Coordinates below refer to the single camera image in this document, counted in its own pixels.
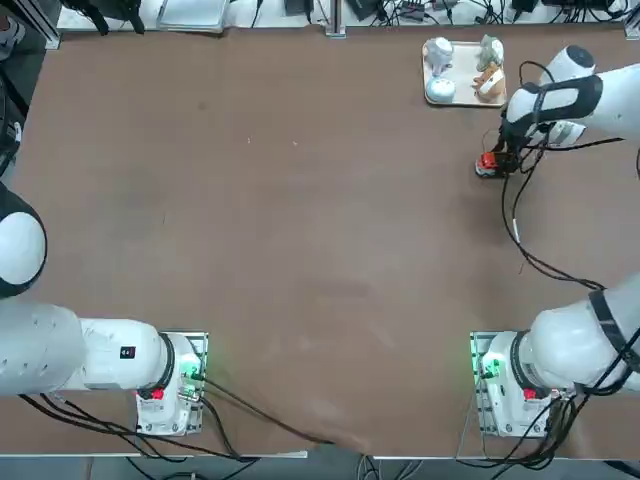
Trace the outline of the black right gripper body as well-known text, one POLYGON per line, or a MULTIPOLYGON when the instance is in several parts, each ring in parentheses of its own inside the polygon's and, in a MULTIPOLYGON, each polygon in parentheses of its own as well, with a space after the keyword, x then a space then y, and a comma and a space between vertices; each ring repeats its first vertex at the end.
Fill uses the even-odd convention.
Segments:
POLYGON ((535 126, 534 115, 532 113, 509 120, 507 114, 502 115, 501 120, 501 138, 505 143, 505 151, 508 154, 516 154, 524 148, 531 137, 528 131, 535 126))

